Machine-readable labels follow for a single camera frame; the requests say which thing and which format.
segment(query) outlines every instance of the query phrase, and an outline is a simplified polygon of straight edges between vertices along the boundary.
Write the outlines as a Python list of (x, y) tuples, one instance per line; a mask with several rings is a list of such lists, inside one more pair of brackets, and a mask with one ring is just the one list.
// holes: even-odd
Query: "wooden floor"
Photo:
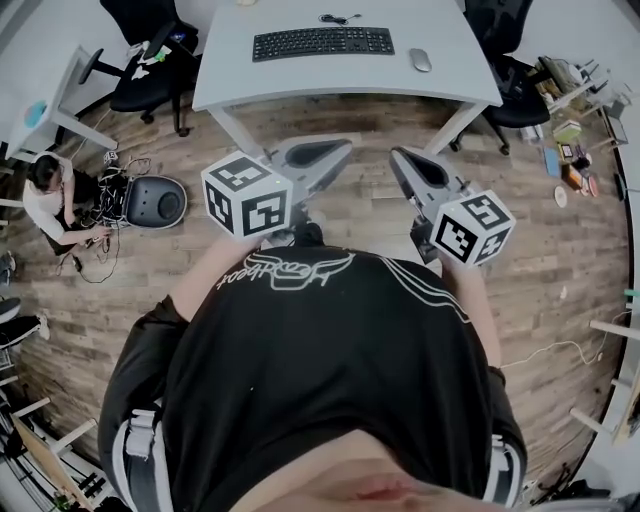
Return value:
[[(120, 234), (120, 253), (113, 277), (87, 284), (68, 263), (60, 277), (57, 260), (44, 237), (21, 212), (12, 212), (3, 232), (22, 264), (9, 295), (21, 297), (25, 311), (43, 310), (52, 337), (24, 341), (15, 354), (22, 382), (34, 399), (48, 395), (45, 409), (62, 432), (88, 417), (98, 417), (110, 373), (125, 337), (137, 317), (164, 297), (219, 231), (206, 218), (199, 172), (235, 148), (208, 114), (192, 112), (184, 101), (192, 134), (178, 138), (169, 107), (145, 126), (134, 115), (110, 113), (100, 130), (120, 141), (122, 161), (148, 157), (152, 172), (181, 181), (189, 195), (186, 220), (168, 231), (129, 228)], [(346, 133), (355, 142), (353, 163), (313, 208), (327, 217), (330, 243), (416, 260), (408, 237), (414, 217), (388, 165), (388, 151), (398, 144), (424, 146), (444, 124), (455, 105), (393, 96), (327, 96), (298, 98), (236, 110), (258, 142), (271, 146), (286, 137), (313, 133)], [(83, 121), (93, 125), (105, 107)], [(603, 128), (597, 116), (588, 131), (595, 141)], [(505, 364), (526, 358), (555, 341), (573, 340), (591, 359), (601, 341), (588, 322), (609, 321), (623, 311), (622, 290), (628, 281), (628, 241), (624, 207), (615, 197), (611, 156), (594, 155), (601, 196), (569, 193), (566, 209), (553, 200), (558, 182), (545, 172), (542, 149), (518, 142), (511, 157), (498, 152), (497, 140), (469, 134), (464, 151), (443, 152), (468, 179), (493, 189), (518, 220), (505, 251), (487, 265), (488, 289), (504, 346)], [(71, 139), (62, 153), (78, 147)], [(102, 150), (87, 143), (75, 158), (76, 168), (97, 174)], [(111, 269), (113, 253), (101, 265), (95, 251), (83, 256), (85, 274), (100, 279)], [(561, 298), (563, 288), (567, 295)], [(527, 364), (505, 370), (508, 393), (529, 448), (528, 479), (548, 481), (563, 463), (575, 465), (591, 433), (568, 413), (577, 406), (599, 417), (620, 351), (610, 338), (602, 360), (585, 366), (575, 347), (556, 347)], [(79, 448), (95, 455), (95, 437)]]

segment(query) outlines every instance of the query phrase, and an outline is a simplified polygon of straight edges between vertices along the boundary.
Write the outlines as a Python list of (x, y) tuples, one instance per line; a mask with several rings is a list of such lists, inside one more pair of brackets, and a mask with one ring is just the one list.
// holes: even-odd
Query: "graphic print on shirt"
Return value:
[(460, 321), (468, 324), (471, 322), (469, 317), (462, 309), (462, 306), (458, 304), (458, 301), (453, 295), (446, 290), (437, 288), (428, 283), (425, 283), (415, 274), (408, 271), (400, 263), (395, 260), (384, 258), (380, 256), (382, 262), (389, 269), (389, 272), (396, 278), (398, 283), (407, 290), (411, 295), (416, 297), (420, 302), (434, 308), (450, 307), (452, 308)]
[(224, 276), (216, 288), (219, 290), (224, 284), (241, 281), (247, 277), (254, 281), (265, 274), (269, 276), (271, 289), (276, 291), (304, 290), (314, 281), (320, 281), (320, 286), (324, 286), (331, 276), (351, 265), (355, 256), (353, 253), (347, 253), (342, 258), (309, 264), (284, 261), (277, 256), (254, 253), (245, 258), (242, 270), (236, 270)]

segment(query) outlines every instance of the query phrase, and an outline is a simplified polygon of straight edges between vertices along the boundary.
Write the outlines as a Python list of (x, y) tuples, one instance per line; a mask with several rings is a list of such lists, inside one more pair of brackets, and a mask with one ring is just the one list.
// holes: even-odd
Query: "black office chair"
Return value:
[(80, 77), (84, 84), (95, 69), (120, 77), (111, 98), (111, 109), (117, 112), (144, 111), (141, 119), (153, 123), (152, 112), (167, 101), (173, 103), (173, 122), (180, 137), (189, 135), (189, 128), (180, 128), (180, 96), (193, 87), (198, 60), (193, 51), (198, 46), (198, 29), (183, 23), (178, 17), (174, 0), (100, 0), (100, 4), (116, 21), (122, 35), (131, 46), (149, 41), (144, 58), (158, 54), (163, 45), (172, 53), (164, 62), (144, 66), (149, 74), (133, 79), (140, 54), (134, 56), (124, 71), (100, 62), (102, 49), (89, 61)]
[[(508, 155), (509, 141), (502, 132), (506, 128), (525, 128), (547, 122), (551, 116), (535, 85), (547, 77), (529, 77), (528, 64), (505, 55), (520, 46), (524, 22), (533, 0), (466, 0), (465, 16), (489, 61), (502, 96), (501, 107), (487, 107), (483, 115), (502, 141), (500, 152)], [(449, 144), (460, 151), (458, 137)]]

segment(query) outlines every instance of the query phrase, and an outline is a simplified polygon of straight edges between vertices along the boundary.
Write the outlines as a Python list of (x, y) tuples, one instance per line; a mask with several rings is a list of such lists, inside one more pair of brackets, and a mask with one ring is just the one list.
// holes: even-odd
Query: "black keyboard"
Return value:
[(329, 53), (393, 55), (395, 51), (386, 28), (305, 28), (260, 34), (253, 38), (253, 62)]

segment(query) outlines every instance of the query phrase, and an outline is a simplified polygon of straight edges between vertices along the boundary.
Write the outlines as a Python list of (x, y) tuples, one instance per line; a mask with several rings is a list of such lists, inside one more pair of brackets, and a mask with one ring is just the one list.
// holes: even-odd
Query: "computer mouse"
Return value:
[(429, 55), (424, 50), (420, 48), (411, 48), (409, 50), (409, 57), (411, 57), (411, 62), (413, 66), (423, 73), (428, 73), (431, 71), (431, 61), (429, 60)]

